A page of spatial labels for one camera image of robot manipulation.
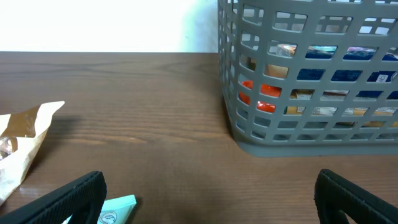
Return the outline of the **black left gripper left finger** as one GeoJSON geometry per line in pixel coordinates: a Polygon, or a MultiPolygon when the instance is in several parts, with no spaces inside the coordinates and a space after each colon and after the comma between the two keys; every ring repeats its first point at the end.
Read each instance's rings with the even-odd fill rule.
{"type": "Polygon", "coordinates": [[[96,223],[107,194],[100,171],[84,176],[1,217],[1,223],[96,223]]]}

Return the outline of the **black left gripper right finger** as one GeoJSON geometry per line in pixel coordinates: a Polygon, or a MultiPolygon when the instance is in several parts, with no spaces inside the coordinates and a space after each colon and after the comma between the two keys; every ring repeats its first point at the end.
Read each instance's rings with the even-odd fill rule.
{"type": "Polygon", "coordinates": [[[321,224],[397,223],[397,207],[362,189],[329,169],[315,183],[314,201],[321,224]]]}

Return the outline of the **beige rice bag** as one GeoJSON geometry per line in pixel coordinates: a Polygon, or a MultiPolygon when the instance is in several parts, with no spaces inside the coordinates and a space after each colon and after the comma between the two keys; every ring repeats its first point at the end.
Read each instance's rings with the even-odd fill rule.
{"type": "MultiPolygon", "coordinates": [[[[256,65],[257,65],[256,59],[247,57],[245,55],[241,55],[239,60],[240,60],[240,63],[244,67],[246,67],[252,71],[256,70],[256,65]]],[[[289,72],[288,67],[282,67],[279,65],[268,64],[265,66],[263,74],[266,76],[270,76],[270,77],[285,79],[287,77],[288,72],[289,72]]]]}

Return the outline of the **blue tissue multipack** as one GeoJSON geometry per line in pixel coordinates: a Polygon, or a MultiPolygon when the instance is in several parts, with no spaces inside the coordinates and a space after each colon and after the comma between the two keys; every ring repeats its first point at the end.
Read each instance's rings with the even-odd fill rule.
{"type": "MultiPolygon", "coordinates": [[[[296,46],[292,44],[278,44],[273,51],[278,56],[293,57],[296,46]]],[[[325,45],[312,45],[308,48],[305,55],[306,58],[315,59],[330,59],[334,56],[336,46],[325,46],[325,45]]],[[[370,60],[376,53],[376,49],[364,48],[364,47],[349,47],[344,55],[345,60],[370,60]]],[[[397,49],[392,47],[382,58],[383,61],[397,61],[397,49]]],[[[324,74],[324,69],[312,69],[303,68],[299,71],[298,80],[320,80],[324,74]]],[[[362,71],[360,70],[337,70],[334,72],[331,80],[334,82],[355,82],[362,71]]],[[[387,83],[391,82],[397,75],[396,71],[383,70],[372,72],[368,78],[368,82],[387,83]]],[[[381,91],[365,91],[361,90],[358,93],[359,97],[364,98],[377,98],[382,92],[381,91]]]]}

